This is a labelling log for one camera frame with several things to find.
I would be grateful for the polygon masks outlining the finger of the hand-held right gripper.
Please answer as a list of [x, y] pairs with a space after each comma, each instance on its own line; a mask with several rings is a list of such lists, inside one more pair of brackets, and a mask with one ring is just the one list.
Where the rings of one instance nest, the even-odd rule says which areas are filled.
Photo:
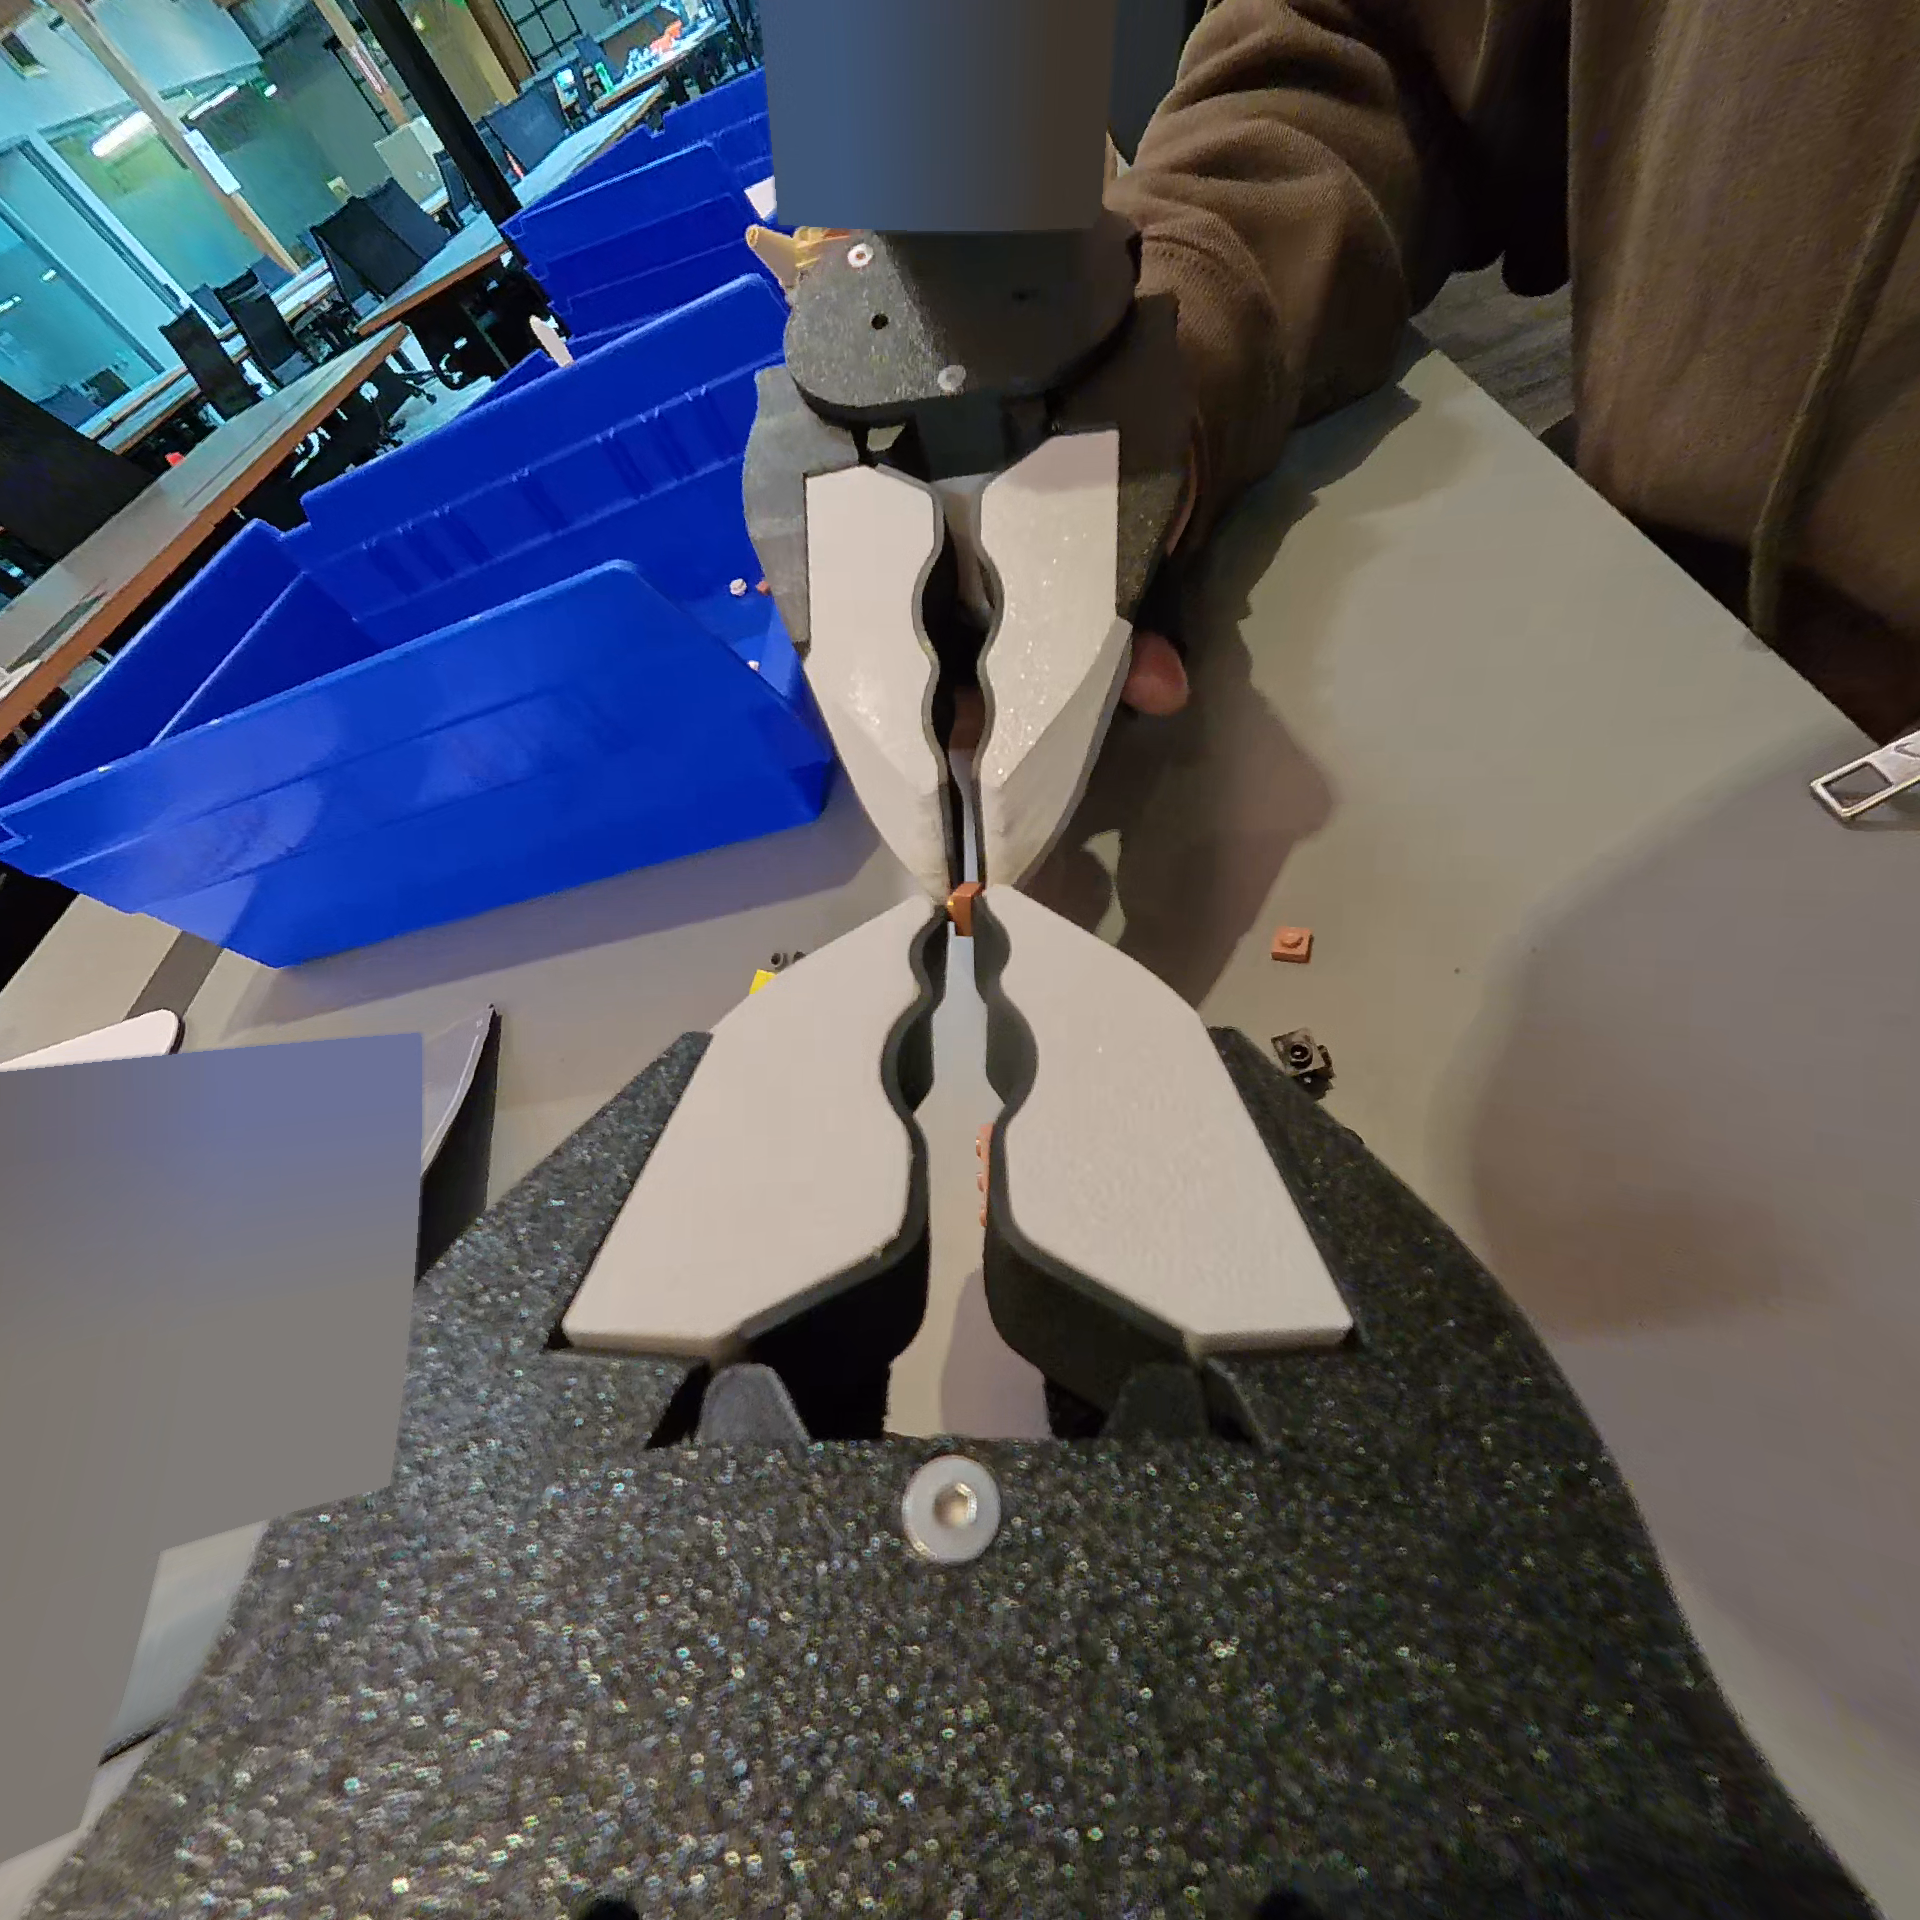
[[879, 840], [921, 890], [956, 869], [948, 756], [933, 725], [939, 659], [923, 593], [946, 545], [937, 497], [890, 468], [804, 483], [806, 680]]
[[1117, 609], [1120, 432], [1044, 440], [980, 490], [993, 620], [971, 759], [980, 876], [1018, 886], [1077, 810], [1132, 655]]

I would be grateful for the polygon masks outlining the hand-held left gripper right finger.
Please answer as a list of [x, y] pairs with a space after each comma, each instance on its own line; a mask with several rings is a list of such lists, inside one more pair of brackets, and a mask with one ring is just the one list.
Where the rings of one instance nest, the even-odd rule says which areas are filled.
[[1197, 1012], [1020, 890], [974, 899], [999, 1114], [983, 1284], [1031, 1364], [1333, 1347], [1353, 1318]]

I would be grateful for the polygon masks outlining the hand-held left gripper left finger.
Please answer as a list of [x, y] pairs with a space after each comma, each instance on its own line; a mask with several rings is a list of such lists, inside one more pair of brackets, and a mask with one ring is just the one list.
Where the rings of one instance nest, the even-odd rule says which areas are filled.
[[948, 915], [910, 898], [719, 1019], [564, 1311], [577, 1349], [890, 1365], [928, 1297]]

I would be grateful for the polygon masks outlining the blue plastic bin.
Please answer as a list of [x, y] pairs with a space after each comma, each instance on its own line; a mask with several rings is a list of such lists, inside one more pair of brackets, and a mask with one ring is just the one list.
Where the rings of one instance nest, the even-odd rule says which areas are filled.
[[739, 188], [773, 175], [761, 65], [670, 107], [651, 135], [647, 155], [660, 160], [700, 144], [713, 147]]
[[673, 314], [734, 279], [781, 285], [748, 244], [771, 221], [765, 122], [689, 141], [600, 180], [568, 182], [503, 226], [547, 295], [568, 353]]
[[4, 862], [267, 967], [816, 820], [742, 510], [758, 272], [252, 523], [4, 767]]

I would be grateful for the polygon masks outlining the person's right forearm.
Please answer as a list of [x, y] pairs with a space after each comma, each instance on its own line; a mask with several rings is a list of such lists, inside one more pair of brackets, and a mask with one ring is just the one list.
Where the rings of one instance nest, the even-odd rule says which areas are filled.
[[1110, 204], [1177, 304], [1197, 540], [1455, 273], [1570, 279], [1565, 2], [1226, 2]]

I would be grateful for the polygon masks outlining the grey desk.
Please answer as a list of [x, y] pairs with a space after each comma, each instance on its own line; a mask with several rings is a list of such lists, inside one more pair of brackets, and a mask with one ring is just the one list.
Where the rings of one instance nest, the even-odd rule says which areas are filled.
[[[902, 893], [856, 803], [298, 972], [198, 1047], [503, 1021], [495, 1201], [417, 1302], [387, 1497], [266, 1533], [32, 1916], [1499, 1916], [1574, 1864], [1915, 1916], [1915, 820], [1855, 733], [1440, 352], [1300, 436], [1115, 737], [1095, 915], [1212, 1025], [1363, 1355], [1259, 1446], [651, 1450], [544, 1352], [756, 956]], [[1307, 965], [1270, 958], [1314, 930]]]

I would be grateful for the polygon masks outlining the grey instruction booklet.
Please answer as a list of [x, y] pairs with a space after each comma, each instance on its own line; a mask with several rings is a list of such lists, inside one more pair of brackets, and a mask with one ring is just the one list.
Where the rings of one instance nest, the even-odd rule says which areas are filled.
[[[421, 1041], [421, 1167], [414, 1274], [421, 1279], [488, 1201], [500, 1064], [497, 1010]], [[119, 1703], [100, 1759], [152, 1738], [218, 1642], [263, 1521], [160, 1551]]]

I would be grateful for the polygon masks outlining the long grey table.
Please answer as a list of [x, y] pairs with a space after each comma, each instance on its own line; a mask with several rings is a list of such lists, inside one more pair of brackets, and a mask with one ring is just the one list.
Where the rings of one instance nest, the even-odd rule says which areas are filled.
[[[585, 128], [568, 134], [550, 153], [514, 183], [515, 206], [525, 210], [564, 186], [589, 160], [611, 147], [657, 107], [670, 88], [666, 81], [646, 84], [631, 99], [615, 105]], [[445, 245], [431, 254], [392, 295], [378, 300], [354, 324], [358, 337], [371, 337], [389, 326], [414, 326], [415, 314], [436, 301], [456, 300], [468, 279], [489, 275], [492, 270], [512, 266], [515, 249], [488, 215], [473, 217]]]
[[218, 426], [27, 585], [2, 613], [4, 739], [12, 739], [84, 659], [106, 649], [148, 609], [408, 335], [403, 324], [384, 326]]

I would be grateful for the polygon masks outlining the group of black office chairs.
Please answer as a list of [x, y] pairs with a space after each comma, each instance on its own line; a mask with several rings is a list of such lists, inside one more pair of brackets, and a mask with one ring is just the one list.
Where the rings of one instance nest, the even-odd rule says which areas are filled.
[[[429, 119], [417, 118], [405, 131], [396, 131], [396, 139], [415, 147], [420, 157], [434, 165], [443, 188], [438, 210], [393, 180], [340, 204], [309, 232], [354, 321], [398, 291], [466, 226], [483, 217], [454, 157], [423, 145], [420, 131], [429, 130]], [[536, 324], [546, 324], [552, 316], [547, 294], [515, 258], [514, 264], [468, 279], [454, 300], [426, 305], [412, 326], [396, 326], [405, 330], [438, 382], [460, 392], [537, 359], [544, 345]]]

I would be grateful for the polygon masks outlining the white stand base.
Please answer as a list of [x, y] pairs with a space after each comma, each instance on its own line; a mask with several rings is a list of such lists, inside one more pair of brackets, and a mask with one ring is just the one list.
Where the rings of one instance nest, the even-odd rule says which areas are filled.
[[2, 1062], [2, 1071], [12, 1073], [58, 1066], [167, 1058], [179, 1049], [181, 1032], [184, 1025], [177, 1013], [153, 1010], [33, 1047]]

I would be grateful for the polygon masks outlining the metal zipper pull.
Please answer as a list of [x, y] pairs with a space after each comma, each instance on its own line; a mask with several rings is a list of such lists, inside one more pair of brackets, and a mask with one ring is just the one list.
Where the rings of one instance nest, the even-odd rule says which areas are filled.
[[1915, 798], [1918, 731], [1905, 731], [1807, 782], [1812, 799], [1853, 826], [1880, 808]]

